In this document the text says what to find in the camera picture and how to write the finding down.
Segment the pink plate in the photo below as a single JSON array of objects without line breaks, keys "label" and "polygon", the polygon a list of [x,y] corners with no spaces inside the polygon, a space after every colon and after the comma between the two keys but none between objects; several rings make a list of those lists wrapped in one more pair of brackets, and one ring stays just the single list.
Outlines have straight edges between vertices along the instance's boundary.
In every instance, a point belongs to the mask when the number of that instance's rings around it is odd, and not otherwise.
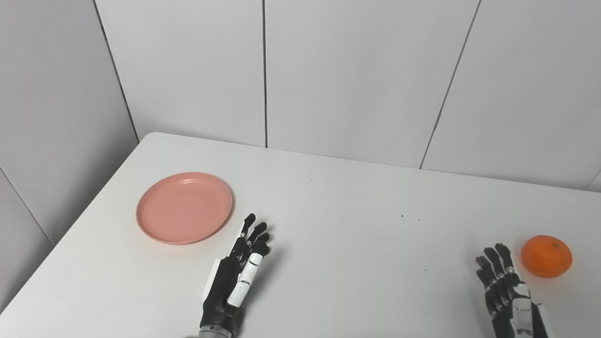
[{"label": "pink plate", "polygon": [[138,225],[159,242],[190,244],[214,234],[231,211],[231,192],[206,173],[180,173],[151,186],[138,203]]}]

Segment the orange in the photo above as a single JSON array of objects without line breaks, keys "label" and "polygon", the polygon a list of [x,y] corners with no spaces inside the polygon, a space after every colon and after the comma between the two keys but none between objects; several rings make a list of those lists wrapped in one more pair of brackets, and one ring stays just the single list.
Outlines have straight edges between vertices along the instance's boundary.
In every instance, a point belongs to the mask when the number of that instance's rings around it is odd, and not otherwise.
[{"label": "orange", "polygon": [[522,263],[539,277],[553,278],[566,272],[572,265],[572,252],[561,240],[534,236],[522,247]]}]

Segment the white finger segment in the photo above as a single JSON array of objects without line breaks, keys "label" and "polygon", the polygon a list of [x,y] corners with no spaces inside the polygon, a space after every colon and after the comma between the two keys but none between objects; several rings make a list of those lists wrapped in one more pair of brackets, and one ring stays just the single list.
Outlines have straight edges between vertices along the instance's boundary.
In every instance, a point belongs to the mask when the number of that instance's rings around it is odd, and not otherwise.
[{"label": "white finger segment", "polygon": [[248,258],[248,261],[238,277],[238,282],[236,283],[234,290],[227,299],[229,305],[235,307],[240,307],[240,305],[242,305],[244,298],[246,298],[246,295],[251,288],[252,281],[255,279],[255,275],[257,275],[257,270],[259,269],[259,264],[261,264],[262,260],[263,256],[257,253],[252,253]]}]

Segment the robotic hand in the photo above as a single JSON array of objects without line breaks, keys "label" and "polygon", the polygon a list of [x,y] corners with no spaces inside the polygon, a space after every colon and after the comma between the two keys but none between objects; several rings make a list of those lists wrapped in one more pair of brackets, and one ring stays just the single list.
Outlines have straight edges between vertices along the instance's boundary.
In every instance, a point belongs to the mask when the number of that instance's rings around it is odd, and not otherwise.
[{"label": "robotic hand", "polygon": [[552,338],[541,316],[542,305],[530,300],[530,291],[517,274],[509,249],[498,243],[495,248],[485,248],[484,255],[476,258],[480,266],[476,274],[484,284],[496,338]]},{"label": "robotic hand", "polygon": [[248,235],[255,220],[254,214],[246,217],[230,255],[219,262],[203,303],[198,338],[234,338],[242,324],[244,313],[240,306],[251,288],[261,260],[270,251],[265,222],[255,226]]}]

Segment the white wall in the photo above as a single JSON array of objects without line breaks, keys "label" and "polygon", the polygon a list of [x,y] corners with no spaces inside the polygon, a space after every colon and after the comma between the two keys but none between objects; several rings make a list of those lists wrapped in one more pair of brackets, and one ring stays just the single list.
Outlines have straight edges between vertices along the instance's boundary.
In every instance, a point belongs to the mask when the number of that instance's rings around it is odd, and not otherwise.
[{"label": "white wall", "polygon": [[136,137],[92,1],[4,1],[0,45],[0,167],[56,243]]},{"label": "white wall", "polygon": [[97,0],[140,138],[265,145],[260,0]]},{"label": "white wall", "polygon": [[423,168],[586,189],[601,169],[601,3],[481,4]]},{"label": "white wall", "polygon": [[0,169],[0,312],[52,249]]},{"label": "white wall", "polygon": [[267,0],[269,147],[418,168],[477,4]]},{"label": "white wall", "polygon": [[595,177],[595,180],[591,182],[587,190],[601,192],[601,173]]}]

